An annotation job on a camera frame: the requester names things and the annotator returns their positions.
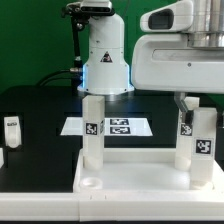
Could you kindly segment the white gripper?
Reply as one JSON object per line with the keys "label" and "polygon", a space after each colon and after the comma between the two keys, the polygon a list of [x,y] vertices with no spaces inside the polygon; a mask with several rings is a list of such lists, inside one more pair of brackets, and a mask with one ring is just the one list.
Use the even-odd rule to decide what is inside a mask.
{"label": "white gripper", "polygon": [[191,125],[187,94],[224,94],[224,50],[187,46],[184,34],[148,34],[135,44],[132,84],[136,89],[172,91],[181,122]]}

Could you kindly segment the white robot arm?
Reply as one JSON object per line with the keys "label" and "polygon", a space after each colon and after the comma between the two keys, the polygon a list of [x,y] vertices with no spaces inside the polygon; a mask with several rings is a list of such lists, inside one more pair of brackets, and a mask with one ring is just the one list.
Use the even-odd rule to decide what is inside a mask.
{"label": "white robot arm", "polygon": [[89,58],[81,89],[118,95],[135,89],[168,91],[189,112],[187,93],[224,94],[224,0],[176,0],[144,12],[124,62],[124,23],[110,0],[82,0],[89,17]]}

